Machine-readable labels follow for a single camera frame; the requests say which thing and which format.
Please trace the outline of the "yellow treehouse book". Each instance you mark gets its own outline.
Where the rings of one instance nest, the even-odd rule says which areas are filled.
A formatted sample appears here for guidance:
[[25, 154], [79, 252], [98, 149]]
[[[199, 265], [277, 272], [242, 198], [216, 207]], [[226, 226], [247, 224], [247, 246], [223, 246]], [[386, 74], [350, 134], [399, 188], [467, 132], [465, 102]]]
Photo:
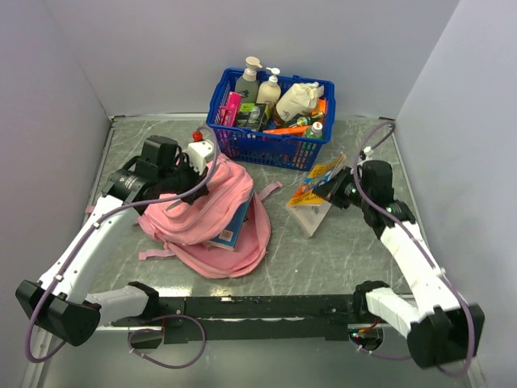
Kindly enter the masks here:
[[316, 164], [286, 204], [307, 238], [311, 238], [330, 210], [331, 204], [313, 191], [328, 183], [345, 167], [346, 155], [340, 153], [332, 161]]

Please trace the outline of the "pink student backpack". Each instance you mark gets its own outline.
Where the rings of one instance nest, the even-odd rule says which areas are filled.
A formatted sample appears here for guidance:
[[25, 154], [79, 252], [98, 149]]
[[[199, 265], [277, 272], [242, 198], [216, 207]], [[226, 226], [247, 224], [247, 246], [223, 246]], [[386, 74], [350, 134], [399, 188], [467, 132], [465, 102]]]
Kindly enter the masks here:
[[266, 254], [271, 223], [263, 205], [282, 183], [261, 192], [245, 167], [220, 155], [208, 194], [189, 205], [168, 200], [149, 205], [135, 223], [163, 249], [141, 252], [140, 260], [175, 256], [209, 279], [252, 272]]

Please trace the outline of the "teal paperback book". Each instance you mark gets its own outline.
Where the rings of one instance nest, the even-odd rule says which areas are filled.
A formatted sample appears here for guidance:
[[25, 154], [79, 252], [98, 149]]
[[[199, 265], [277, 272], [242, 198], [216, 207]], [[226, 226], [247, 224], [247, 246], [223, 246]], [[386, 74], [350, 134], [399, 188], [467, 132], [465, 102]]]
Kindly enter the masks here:
[[233, 251], [237, 245], [237, 239], [242, 225], [247, 220], [247, 210], [254, 196], [254, 190], [250, 192], [249, 198], [236, 210], [229, 224], [214, 238], [204, 242], [206, 247], [218, 247], [227, 251]]

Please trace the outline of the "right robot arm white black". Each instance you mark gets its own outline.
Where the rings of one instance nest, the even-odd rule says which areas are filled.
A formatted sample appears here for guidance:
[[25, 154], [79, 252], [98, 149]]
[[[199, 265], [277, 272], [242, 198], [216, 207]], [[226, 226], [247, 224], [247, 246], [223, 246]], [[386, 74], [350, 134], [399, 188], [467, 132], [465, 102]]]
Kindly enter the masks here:
[[345, 167], [313, 192], [337, 208], [354, 205], [362, 211], [414, 297], [410, 304], [385, 282], [368, 280], [355, 288], [354, 316], [362, 322], [377, 318], [396, 329], [406, 338], [413, 361], [423, 369], [455, 361], [469, 367], [477, 354], [484, 312], [464, 301], [430, 253], [409, 206], [394, 195], [391, 165], [369, 160]]

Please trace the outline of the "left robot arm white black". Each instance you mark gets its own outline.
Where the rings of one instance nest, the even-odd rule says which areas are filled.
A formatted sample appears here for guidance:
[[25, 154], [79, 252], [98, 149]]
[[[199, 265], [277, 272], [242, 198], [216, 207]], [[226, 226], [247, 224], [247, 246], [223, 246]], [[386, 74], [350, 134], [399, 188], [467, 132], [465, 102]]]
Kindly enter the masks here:
[[100, 294], [90, 293], [100, 268], [118, 240], [149, 205], [165, 200], [192, 204], [207, 194], [214, 173], [208, 161], [217, 147], [208, 139], [183, 149], [177, 141], [148, 137], [137, 156], [110, 174], [90, 217], [65, 253], [38, 281], [24, 280], [15, 296], [32, 325], [72, 346], [84, 344], [97, 327], [134, 317], [155, 322], [158, 292], [139, 282]]

